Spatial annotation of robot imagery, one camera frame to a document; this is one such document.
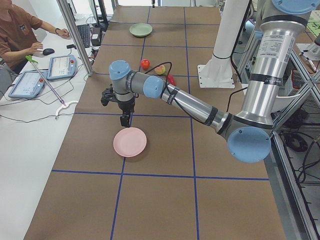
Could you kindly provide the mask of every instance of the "green plate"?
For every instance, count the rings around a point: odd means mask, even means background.
[[[147,23],[136,23],[129,29],[130,33],[136,37],[145,37],[152,32],[152,26]]]

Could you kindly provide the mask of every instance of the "person's arm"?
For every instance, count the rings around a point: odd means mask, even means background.
[[[49,33],[52,33],[52,34],[57,34],[59,35],[60,37],[63,37],[63,38],[68,38],[69,37],[69,32],[67,29],[59,29],[59,28],[56,28],[54,26],[52,26],[50,23],[46,22],[46,21],[42,21],[42,25],[40,26],[40,28],[48,31]]]
[[[27,55],[34,54],[36,52],[42,52],[42,49],[44,48],[43,44],[40,42],[35,42],[32,44],[31,47],[20,50],[20,51],[7,51],[6,53],[3,53],[1,57],[5,62],[11,62],[16,60],[22,60]]]

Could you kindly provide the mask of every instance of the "plate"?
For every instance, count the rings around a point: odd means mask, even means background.
[[[119,131],[113,139],[113,148],[123,157],[134,157],[147,145],[145,133],[136,127],[127,127]]]
[[[152,26],[147,23],[136,23],[129,29],[130,33],[136,37],[145,37],[152,32]]]

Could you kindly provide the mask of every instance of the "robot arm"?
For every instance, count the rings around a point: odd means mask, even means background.
[[[310,12],[320,0],[260,1],[261,17],[257,24],[263,32],[263,38],[238,114],[222,112],[176,86],[166,85],[157,76],[133,71],[123,60],[109,66],[112,87],[102,93],[102,104],[106,106],[109,101],[117,102],[123,111],[121,125],[129,127],[136,93],[149,98],[161,98],[204,125],[214,128],[227,141],[229,151],[238,160],[246,163],[263,160],[271,150],[271,111],[295,39],[305,30]]]

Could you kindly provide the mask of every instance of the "blue joint cap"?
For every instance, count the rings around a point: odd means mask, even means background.
[[[301,15],[315,10],[320,0],[272,0],[279,11],[289,15]]]
[[[254,31],[254,34],[256,39],[262,39],[262,37],[264,36],[264,33],[262,31]]]
[[[271,150],[271,139],[261,128],[245,126],[231,133],[227,145],[236,159],[252,164],[268,156]]]
[[[109,74],[111,80],[119,80],[124,78],[129,72],[131,68],[129,63],[124,60],[117,60],[110,64],[109,66]]]
[[[164,81],[157,76],[149,76],[143,84],[143,94],[148,98],[157,99],[164,88]]]

